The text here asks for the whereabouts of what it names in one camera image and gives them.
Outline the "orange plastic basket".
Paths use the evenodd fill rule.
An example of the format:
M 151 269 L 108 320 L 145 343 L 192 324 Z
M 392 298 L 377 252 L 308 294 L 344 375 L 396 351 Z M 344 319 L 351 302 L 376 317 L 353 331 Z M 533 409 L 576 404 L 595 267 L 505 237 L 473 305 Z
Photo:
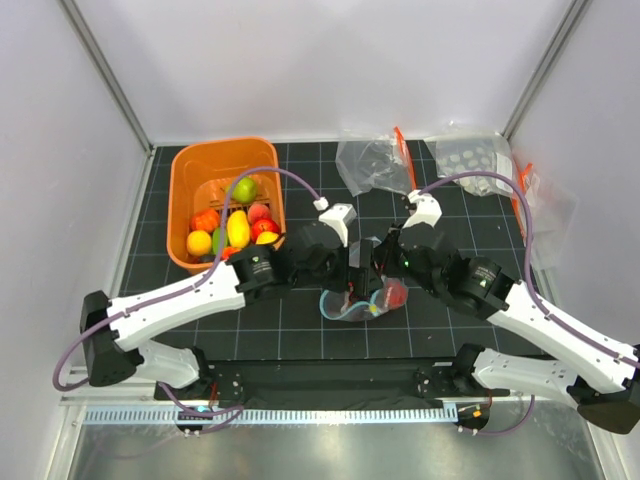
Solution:
M 241 137 L 193 144 L 171 164 L 168 200 L 167 252 L 191 275 L 210 267 L 187 251 L 191 218 L 208 208 L 222 210 L 225 188 L 244 171 L 277 167 L 274 145 L 260 137 Z

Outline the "clear blue-zip bag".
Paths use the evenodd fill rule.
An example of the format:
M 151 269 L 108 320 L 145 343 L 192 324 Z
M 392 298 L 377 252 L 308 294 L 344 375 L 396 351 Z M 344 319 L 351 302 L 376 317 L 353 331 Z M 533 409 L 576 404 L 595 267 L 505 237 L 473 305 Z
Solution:
M 395 278 L 385 279 L 383 287 L 374 291 L 365 300 L 351 299 L 348 293 L 323 291 L 319 300 L 321 315 L 331 321 L 357 323 L 368 322 L 393 311 L 384 306 L 385 286 L 390 279 Z

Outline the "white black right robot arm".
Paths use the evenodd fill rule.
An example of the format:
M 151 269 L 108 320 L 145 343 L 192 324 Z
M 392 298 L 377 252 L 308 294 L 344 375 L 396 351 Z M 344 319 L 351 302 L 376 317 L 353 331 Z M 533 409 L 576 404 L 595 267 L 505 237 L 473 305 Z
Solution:
M 449 309 L 516 334 L 550 356 L 509 356 L 466 343 L 450 372 L 460 395 L 520 391 L 569 405 L 610 433 L 625 435 L 638 424 L 637 347 L 566 315 L 490 258 L 460 254 L 426 223 L 391 228 L 373 258 L 381 274 L 409 279 Z

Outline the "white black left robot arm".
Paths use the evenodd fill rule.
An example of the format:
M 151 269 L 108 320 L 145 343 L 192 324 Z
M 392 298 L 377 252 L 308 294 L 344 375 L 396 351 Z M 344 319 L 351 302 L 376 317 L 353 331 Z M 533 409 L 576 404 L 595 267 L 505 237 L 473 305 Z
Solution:
M 82 344 L 93 387 L 137 376 L 178 389 L 190 400 L 208 395 L 212 377 L 196 348 L 171 347 L 157 336 L 201 317 L 286 296 L 313 286 L 345 293 L 353 275 L 349 231 L 342 221 L 316 220 L 286 235 L 279 248 L 254 245 L 210 270 L 124 298 L 85 298 Z

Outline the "red apple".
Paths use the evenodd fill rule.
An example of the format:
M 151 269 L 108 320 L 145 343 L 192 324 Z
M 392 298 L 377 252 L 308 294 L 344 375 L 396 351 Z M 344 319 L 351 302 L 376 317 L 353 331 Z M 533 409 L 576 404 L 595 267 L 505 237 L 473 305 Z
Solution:
M 271 218 L 262 218 L 251 225 L 251 239 L 254 243 L 258 237 L 264 232 L 271 232 L 276 235 L 281 233 L 279 225 Z
M 390 279 L 385 286 L 384 306 L 388 310 L 395 310 L 402 307 L 408 299 L 408 289 L 396 279 Z

